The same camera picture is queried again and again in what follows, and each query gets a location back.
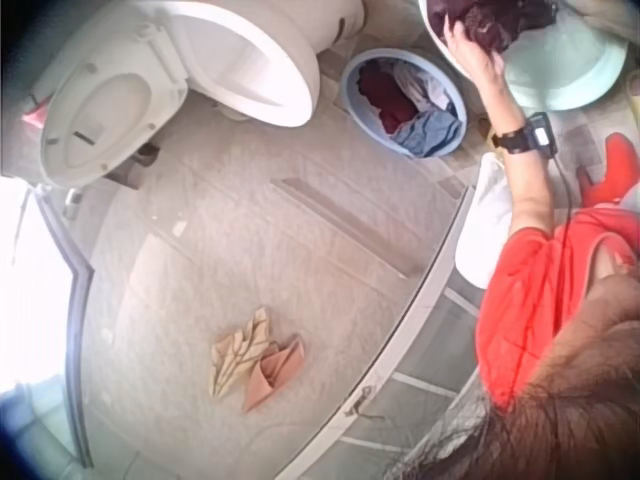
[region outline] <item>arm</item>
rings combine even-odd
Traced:
[[[487,55],[470,41],[462,23],[450,30],[445,23],[447,45],[454,58],[469,72],[476,84],[489,119],[498,135],[525,125],[526,117],[514,100],[504,79],[504,62],[494,53]],[[547,178],[547,165],[537,151],[520,154],[505,152],[507,181],[513,197],[509,235],[526,227],[553,231],[553,198]]]

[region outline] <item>hand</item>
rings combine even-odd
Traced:
[[[467,71],[481,93],[487,89],[504,89],[504,60],[498,53],[487,55],[480,45],[469,40],[462,22],[456,22],[451,29],[448,15],[444,20],[444,37],[451,55]]]

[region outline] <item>blue clothing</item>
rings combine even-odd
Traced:
[[[462,122],[450,112],[433,107],[405,122],[391,139],[418,158],[430,157],[460,132]]]

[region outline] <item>shower door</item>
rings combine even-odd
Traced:
[[[278,480],[382,478],[474,385],[475,322],[483,291],[454,266],[473,190],[402,320],[346,401]]]

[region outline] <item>red clothing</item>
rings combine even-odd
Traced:
[[[380,71],[376,61],[369,61],[360,68],[358,91],[380,109],[378,117],[389,135],[418,114],[415,104],[404,94],[393,75]]]
[[[558,227],[552,238],[525,228],[507,241],[476,330],[480,375],[498,406],[506,407],[526,385],[545,349],[578,310],[591,258],[603,242],[634,264],[640,217],[621,209],[589,208],[576,213],[568,227]]]
[[[593,185],[584,167],[579,167],[576,172],[584,207],[594,207],[600,203],[617,205],[640,182],[640,162],[631,140],[621,133],[613,133],[607,137],[605,146],[607,173],[602,182]]]

